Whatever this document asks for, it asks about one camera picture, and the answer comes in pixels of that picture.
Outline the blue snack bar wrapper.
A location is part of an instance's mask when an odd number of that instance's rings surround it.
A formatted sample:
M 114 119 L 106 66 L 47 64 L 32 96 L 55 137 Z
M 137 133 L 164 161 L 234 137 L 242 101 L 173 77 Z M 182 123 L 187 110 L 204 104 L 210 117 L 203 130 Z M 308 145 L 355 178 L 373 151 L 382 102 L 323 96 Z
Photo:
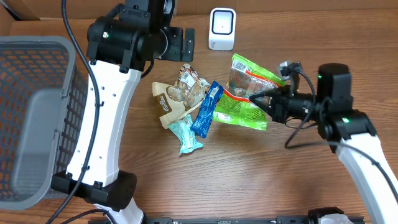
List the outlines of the blue snack bar wrapper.
M 191 130 L 201 138 L 206 138 L 208 135 L 213 121 L 213 113 L 223 92 L 224 88 L 218 82 L 213 81 L 205 99 L 201 103 L 198 115 L 191 126 Z

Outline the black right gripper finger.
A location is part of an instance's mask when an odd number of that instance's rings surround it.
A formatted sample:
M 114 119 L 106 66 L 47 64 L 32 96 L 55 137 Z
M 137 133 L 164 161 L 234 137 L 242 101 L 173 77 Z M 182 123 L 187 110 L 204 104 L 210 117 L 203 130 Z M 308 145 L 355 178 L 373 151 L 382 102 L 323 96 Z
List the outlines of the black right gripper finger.
M 250 100 L 256 100 L 256 99 L 261 99 L 264 97 L 272 97 L 274 96 L 279 90 L 277 88 L 271 89 L 271 90 L 267 90 L 267 91 L 263 91 L 263 92 L 259 92 L 259 93 L 255 93 L 252 94 L 249 99 Z
M 268 101 L 263 101 L 260 98 L 255 98 L 255 99 L 252 99 L 251 102 L 254 103 L 261 110 L 263 110 L 265 113 L 267 113 L 269 116 L 271 116 L 271 117 L 274 116 L 275 109 L 274 109 L 274 100 L 273 99 L 269 99 Z

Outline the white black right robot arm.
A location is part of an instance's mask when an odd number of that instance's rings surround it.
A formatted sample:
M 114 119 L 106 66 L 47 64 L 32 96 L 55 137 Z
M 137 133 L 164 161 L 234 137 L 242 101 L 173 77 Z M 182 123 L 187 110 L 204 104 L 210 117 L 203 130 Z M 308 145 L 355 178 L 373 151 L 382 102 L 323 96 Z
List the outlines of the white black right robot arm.
M 281 80 L 290 84 L 252 94 L 249 97 L 274 122 L 299 119 L 285 142 L 295 149 L 305 144 L 290 142 L 314 121 L 322 145 L 330 147 L 345 166 L 357 187 L 373 223 L 397 223 L 397 178 L 390 168 L 376 128 L 366 113 L 353 109 L 351 74 L 341 63 L 326 63 L 318 68 L 318 83 L 309 84 L 310 93 L 299 93 L 300 78 L 307 78 L 299 62 L 286 61 L 278 67 Z

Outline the light teal snack wrapper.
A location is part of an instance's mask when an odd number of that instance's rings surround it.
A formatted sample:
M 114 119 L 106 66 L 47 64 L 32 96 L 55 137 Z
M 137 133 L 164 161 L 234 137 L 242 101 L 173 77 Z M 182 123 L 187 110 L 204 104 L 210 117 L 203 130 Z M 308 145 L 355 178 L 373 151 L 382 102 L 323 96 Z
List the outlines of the light teal snack wrapper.
M 173 122 L 168 126 L 180 141 L 180 155 L 190 154 L 194 150 L 203 147 L 203 144 L 197 141 L 195 133 L 191 130 L 192 124 L 192 117 L 188 114 L 183 119 Z

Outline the green Haribo gummy bag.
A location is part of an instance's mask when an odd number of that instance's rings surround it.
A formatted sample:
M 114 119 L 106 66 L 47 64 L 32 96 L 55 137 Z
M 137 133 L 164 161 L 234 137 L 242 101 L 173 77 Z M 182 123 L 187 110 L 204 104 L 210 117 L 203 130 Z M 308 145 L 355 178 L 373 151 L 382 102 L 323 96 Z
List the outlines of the green Haribo gummy bag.
M 217 103 L 213 120 L 265 131 L 266 113 L 252 103 L 249 97 L 284 85 L 285 82 L 274 73 L 239 54 L 234 54 L 229 81 Z

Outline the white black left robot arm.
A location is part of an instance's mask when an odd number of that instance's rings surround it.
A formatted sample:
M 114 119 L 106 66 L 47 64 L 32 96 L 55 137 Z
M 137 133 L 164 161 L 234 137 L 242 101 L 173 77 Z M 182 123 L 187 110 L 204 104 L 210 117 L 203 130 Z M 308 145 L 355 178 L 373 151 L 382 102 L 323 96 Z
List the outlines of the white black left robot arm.
M 97 18 L 80 57 L 89 73 L 81 129 L 67 168 L 51 187 L 80 197 L 110 223 L 143 223 L 133 199 L 136 176 L 119 168 L 121 136 L 134 90 L 155 60 L 191 62 L 192 28 L 171 26 L 175 1 L 126 1 Z

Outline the beige nut snack pouch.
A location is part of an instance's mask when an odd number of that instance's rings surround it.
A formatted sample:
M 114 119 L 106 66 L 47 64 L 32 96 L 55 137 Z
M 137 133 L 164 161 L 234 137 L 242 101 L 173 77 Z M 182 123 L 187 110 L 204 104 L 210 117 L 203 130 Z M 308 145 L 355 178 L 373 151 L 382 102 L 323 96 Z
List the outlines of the beige nut snack pouch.
M 174 85 L 154 82 L 152 95 L 164 129 L 184 118 L 199 107 L 210 89 L 210 84 L 185 63 L 179 69 Z

